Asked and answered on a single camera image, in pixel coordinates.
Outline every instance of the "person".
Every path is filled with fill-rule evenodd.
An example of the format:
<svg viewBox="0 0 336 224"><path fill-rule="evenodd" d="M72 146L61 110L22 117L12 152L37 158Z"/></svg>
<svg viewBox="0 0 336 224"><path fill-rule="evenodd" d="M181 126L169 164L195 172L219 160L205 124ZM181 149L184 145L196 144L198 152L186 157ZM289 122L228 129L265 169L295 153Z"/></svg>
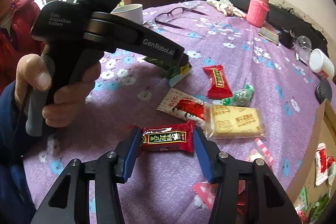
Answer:
<svg viewBox="0 0 336 224"><path fill-rule="evenodd" d="M85 98L100 75L100 63L88 68L80 82L64 86L54 102L42 110L46 123L65 127L85 105ZM29 224L36 212L32 202L22 155L40 138L26 133L26 114L21 111L28 85L46 91L52 85L48 70L36 54L23 56L17 65L16 80L0 96L0 223Z"/></svg>
<svg viewBox="0 0 336 224"><path fill-rule="evenodd" d="M44 42L31 36L40 14L34 0L0 0L0 94L16 77L16 66L26 54L41 55Z"/></svg>

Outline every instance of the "white cup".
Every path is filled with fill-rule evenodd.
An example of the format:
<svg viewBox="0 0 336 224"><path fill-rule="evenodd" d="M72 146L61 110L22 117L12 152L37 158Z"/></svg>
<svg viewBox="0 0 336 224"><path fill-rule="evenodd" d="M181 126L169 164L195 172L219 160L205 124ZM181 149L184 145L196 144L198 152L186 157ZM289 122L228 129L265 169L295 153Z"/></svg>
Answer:
<svg viewBox="0 0 336 224"><path fill-rule="evenodd" d="M111 14L126 18L140 25L143 23L142 4L120 6L113 9Z"/></svg>
<svg viewBox="0 0 336 224"><path fill-rule="evenodd" d="M313 50L309 58L309 67L312 72L318 76L332 79L334 77L335 68L331 60L319 48Z"/></svg>

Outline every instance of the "red jacket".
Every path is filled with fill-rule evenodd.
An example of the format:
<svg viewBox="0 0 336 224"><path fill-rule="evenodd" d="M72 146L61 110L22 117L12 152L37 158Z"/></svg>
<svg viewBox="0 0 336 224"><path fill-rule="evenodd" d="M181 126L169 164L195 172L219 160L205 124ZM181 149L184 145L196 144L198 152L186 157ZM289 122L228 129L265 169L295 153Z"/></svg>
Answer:
<svg viewBox="0 0 336 224"><path fill-rule="evenodd" d="M0 95L3 89L16 78L16 67L20 58L26 54L41 55L44 42L32 38L30 31L40 8L34 0L14 0L11 39L15 40L16 49L0 31Z"/></svg>

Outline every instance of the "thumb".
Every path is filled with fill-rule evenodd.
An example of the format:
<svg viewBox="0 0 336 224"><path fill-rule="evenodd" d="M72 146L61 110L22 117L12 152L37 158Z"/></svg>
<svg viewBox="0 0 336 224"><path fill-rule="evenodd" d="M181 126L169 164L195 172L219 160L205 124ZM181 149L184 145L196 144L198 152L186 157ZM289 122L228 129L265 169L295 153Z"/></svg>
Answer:
<svg viewBox="0 0 336 224"><path fill-rule="evenodd" d="M22 104L28 85L39 91L46 91L51 86L51 76L47 67L36 54L23 56L17 64L15 99L18 104Z"/></svg>

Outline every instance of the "metal screw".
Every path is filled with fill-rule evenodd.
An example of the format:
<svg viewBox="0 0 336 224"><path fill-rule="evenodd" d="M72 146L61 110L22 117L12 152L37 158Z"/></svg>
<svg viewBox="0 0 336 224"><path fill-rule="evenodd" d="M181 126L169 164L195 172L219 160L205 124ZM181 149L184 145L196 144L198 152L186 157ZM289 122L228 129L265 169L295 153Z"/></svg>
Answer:
<svg viewBox="0 0 336 224"><path fill-rule="evenodd" d="M229 156L229 154L226 153L226 152L219 152L218 155L219 155L219 157L222 158L222 159L226 159L226 158Z"/></svg>
<svg viewBox="0 0 336 224"><path fill-rule="evenodd" d="M78 165L78 163L80 163L81 161L79 160L79 159L73 159L72 161L71 161L71 165L72 166L76 166L76 165Z"/></svg>
<svg viewBox="0 0 336 224"><path fill-rule="evenodd" d="M106 156L108 158L114 158L117 155L117 153L115 153L114 151L110 151L106 153Z"/></svg>
<svg viewBox="0 0 336 224"><path fill-rule="evenodd" d="M263 166L265 164L265 162L262 159L256 159L255 163L258 164L259 166Z"/></svg>

